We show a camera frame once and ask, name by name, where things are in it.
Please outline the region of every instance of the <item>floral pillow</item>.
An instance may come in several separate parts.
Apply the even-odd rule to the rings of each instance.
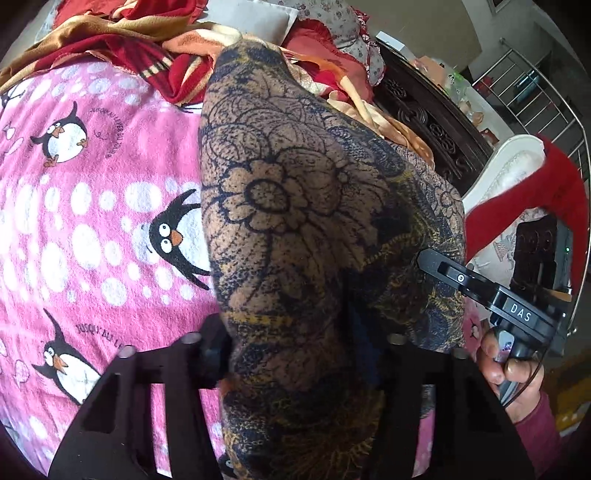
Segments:
[[[359,60],[367,70],[369,83],[376,86],[384,77],[385,64],[378,45],[371,41],[365,22],[367,15],[351,8],[345,0],[265,0],[298,10],[298,19],[322,22],[335,46]]]
[[[285,5],[299,11],[298,19],[321,21],[330,30],[337,48],[351,46],[359,36],[359,21],[344,0],[267,0],[270,4]]]

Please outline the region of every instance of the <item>metal bolt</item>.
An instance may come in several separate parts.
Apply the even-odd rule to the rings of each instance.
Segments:
[[[458,360],[465,360],[470,356],[466,350],[459,346],[452,349],[452,355]]]
[[[199,332],[189,332],[185,333],[181,337],[181,343],[185,345],[191,345],[192,343],[197,343],[201,341],[201,333]]]
[[[117,356],[119,358],[129,358],[132,355],[135,355],[135,353],[137,352],[137,348],[134,347],[133,345],[125,345],[124,347],[121,348],[121,350],[119,350],[119,353],[117,354]]]
[[[400,333],[391,333],[388,335],[388,343],[391,345],[404,345],[407,338]]]

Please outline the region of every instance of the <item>black floral pattern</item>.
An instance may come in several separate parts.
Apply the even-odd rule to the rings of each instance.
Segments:
[[[356,369],[343,306],[424,348],[461,342],[461,297],[415,267],[427,247],[463,261],[461,203],[280,58],[249,42],[222,53],[199,132],[203,225],[234,340],[224,438],[241,478],[352,480],[382,395]]]

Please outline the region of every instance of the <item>pink blanket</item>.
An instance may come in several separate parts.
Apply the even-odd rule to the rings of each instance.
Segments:
[[[140,78],[89,61],[25,80],[2,107],[0,420],[46,472],[122,345],[167,346],[217,309],[200,106],[182,111]],[[220,454],[217,395],[202,397]],[[161,402],[154,441],[166,471]]]

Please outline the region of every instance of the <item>penguin beak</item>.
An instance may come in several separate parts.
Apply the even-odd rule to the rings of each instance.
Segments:
[[[177,247],[183,241],[183,236],[176,230],[173,230],[172,232],[170,232],[170,239],[173,243],[173,247]]]
[[[64,370],[64,367],[67,367],[68,364],[65,363],[59,355],[54,355],[53,356],[53,368],[55,368],[58,372],[63,373],[64,375],[67,375],[66,371]]]
[[[60,138],[60,134],[62,134],[63,132],[65,132],[63,127],[57,127],[53,129],[53,132],[51,132],[51,134],[56,138]]]

